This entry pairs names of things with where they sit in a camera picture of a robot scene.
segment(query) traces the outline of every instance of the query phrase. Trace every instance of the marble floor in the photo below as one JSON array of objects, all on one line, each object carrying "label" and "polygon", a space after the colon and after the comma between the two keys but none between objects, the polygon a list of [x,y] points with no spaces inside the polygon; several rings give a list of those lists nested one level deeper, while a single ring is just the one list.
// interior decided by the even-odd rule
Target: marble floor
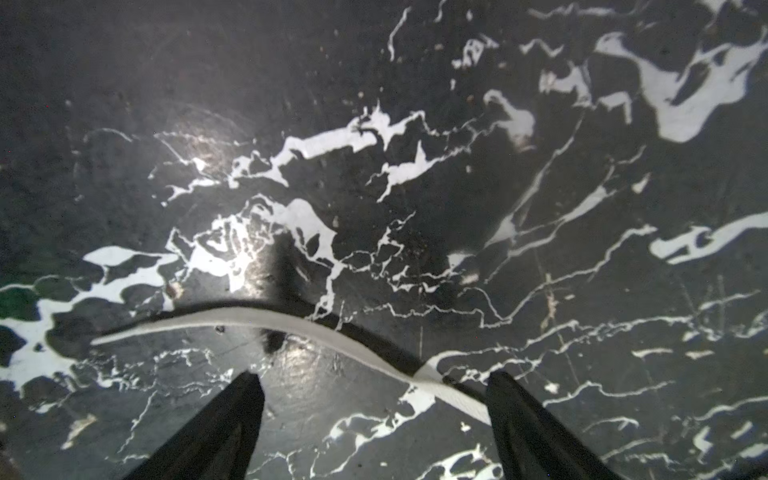
[{"label": "marble floor", "polygon": [[8,0],[0,440],[121,478],[239,372],[248,480],[501,478],[491,429],[261,306],[482,393],[616,473],[768,465],[768,4]]}]

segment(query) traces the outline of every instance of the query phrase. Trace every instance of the white strap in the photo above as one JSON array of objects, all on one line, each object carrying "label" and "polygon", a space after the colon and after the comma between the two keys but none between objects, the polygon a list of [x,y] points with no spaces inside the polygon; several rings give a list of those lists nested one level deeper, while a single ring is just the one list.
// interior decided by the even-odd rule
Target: white strap
[{"label": "white strap", "polygon": [[278,330],[303,336],[320,345],[326,346],[342,355],[348,356],[371,369],[384,375],[409,383],[431,393],[443,402],[477,419],[486,425],[491,425],[491,418],[485,405],[465,393],[446,385],[442,376],[430,365],[425,364],[411,377],[389,365],[369,348],[348,336],[326,328],[297,316],[256,308],[229,307],[190,313],[170,319],[158,320],[152,323],[141,323],[131,329],[98,337],[91,341],[92,345],[104,345],[133,336],[146,335],[155,332],[167,332],[198,326],[250,326],[259,329]]}]

